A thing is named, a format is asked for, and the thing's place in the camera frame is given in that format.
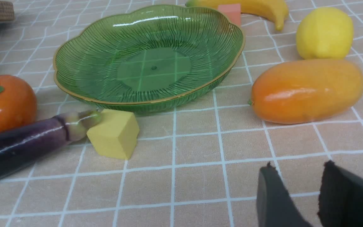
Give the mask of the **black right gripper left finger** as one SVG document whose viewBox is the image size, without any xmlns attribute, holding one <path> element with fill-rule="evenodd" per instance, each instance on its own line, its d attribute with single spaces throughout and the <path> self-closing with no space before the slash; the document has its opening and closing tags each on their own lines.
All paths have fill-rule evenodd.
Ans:
<svg viewBox="0 0 363 227">
<path fill-rule="evenodd" d="M 256 210 L 260 227 L 312 226 L 298 211 L 278 171 L 270 162 L 259 169 Z"/>
</svg>

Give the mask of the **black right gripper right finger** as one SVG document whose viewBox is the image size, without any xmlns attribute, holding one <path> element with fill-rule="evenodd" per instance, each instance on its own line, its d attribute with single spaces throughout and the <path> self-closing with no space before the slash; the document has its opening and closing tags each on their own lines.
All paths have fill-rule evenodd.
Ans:
<svg viewBox="0 0 363 227">
<path fill-rule="evenodd" d="M 363 227 L 363 178 L 325 162 L 318 207 L 324 227 Z"/>
</svg>

